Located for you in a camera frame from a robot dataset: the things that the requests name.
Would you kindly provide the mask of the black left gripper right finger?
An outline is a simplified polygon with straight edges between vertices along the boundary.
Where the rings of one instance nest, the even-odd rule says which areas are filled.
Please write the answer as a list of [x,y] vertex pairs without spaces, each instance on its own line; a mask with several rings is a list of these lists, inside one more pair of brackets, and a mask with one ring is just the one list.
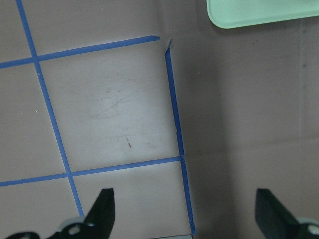
[[258,188],[255,221],[267,239],[317,239],[318,220],[295,217],[269,189]]

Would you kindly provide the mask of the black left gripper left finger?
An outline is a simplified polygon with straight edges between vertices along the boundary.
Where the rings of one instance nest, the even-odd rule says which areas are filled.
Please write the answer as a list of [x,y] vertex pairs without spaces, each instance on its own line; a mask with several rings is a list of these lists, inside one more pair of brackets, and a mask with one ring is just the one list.
[[102,189],[85,218],[68,223],[50,239],[108,239],[115,222],[114,189]]

